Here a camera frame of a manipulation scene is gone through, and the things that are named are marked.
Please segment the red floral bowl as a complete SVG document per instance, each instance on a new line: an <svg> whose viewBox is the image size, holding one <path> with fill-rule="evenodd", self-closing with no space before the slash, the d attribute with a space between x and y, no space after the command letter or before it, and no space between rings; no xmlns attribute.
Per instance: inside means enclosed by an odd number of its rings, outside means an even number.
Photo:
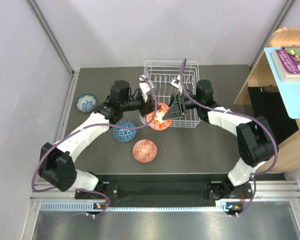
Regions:
<svg viewBox="0 0 300 240"><path fill-rule="evenodd" d="M153 121L150 122L149 126L156 131L163 131L167 129L171 125L172 120L163 120L163 117L166 113L167 112L156 111L155 117Z"/></svg>

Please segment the white wire dish rack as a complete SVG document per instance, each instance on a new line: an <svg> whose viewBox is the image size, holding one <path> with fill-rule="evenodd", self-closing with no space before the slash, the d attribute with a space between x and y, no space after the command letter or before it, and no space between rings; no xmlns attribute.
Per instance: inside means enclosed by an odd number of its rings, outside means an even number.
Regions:
<svg viewBox="0 0 300 240"><path fill-rule="evenodd" d="M168 105L171 97L178 91L171 85L171 81L180 74L181 60L147 60L144 63L144 75L155 85L155 95L158 103ZM197 61L186 62L182 82L188 93L196 94L196 85L200 79L199 64ZM170 127L195 128L200 123L195 109L186 111L185 116L172 120Z"/></svg>

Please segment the blue triangle pattern bowl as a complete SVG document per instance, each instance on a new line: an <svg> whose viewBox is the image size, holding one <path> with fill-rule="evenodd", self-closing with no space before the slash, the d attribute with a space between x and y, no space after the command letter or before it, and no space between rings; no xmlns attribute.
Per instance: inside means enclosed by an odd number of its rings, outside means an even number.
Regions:
<svg viewBox="0 0 300 240"><path fill-rule="evenodd" d="M113 135L118 141L129 142L136 136L137 130L131 129L136 127L134 122L130 120L122 120L118 122L117 125L121 127L125 127L125 128L115 127L113 129Z"/></svg>

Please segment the blue white floral bowl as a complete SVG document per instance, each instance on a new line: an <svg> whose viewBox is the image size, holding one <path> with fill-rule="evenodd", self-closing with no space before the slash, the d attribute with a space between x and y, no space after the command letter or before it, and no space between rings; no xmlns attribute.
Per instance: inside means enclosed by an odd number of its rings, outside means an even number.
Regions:
<svg viewBox="0 0 300 240"><path fill-rule="evenodd" d="M85 93L79 96L75 101L75 107L77 110L88 113L92 111L97 104L96 97L91 93Z"/></svg>

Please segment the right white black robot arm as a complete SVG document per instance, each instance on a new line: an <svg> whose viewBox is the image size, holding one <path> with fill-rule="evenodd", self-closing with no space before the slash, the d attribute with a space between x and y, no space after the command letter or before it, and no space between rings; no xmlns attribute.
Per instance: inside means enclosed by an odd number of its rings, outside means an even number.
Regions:
<svg viewBox="0 0 300 240"><path fill-rule="evenodd" d="M235 198L239 195L242 186L270 158L278 160L279 147L264 117L253 118L217 104L212 84L208 80L197 82L195 94L190 94L178 79L173 79L170 84L177 92L171 97L169 110L163 120L182 117L187 110L195 109L202 121L236 136L240 158L225 179L223 192L227 197Z"/></svg>

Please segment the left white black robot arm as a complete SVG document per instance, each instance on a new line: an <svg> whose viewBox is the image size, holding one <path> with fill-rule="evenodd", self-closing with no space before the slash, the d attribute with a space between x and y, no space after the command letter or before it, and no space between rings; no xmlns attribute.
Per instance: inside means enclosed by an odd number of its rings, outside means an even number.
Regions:
<svg viewBox="0 0 300 240"><path fill-rule="evenodd" d="M155 85L145 76L140 77L139 88L132 94L130 84L116 80L106 100L74 131L54 144L46 143L40 151L35 176L61 192L82 189L92 198L99 198L103 185L94 174L77 170L78 156L100 135L117 127L125 112L139 111L142 116L156 112L158 106Z"/></svg>

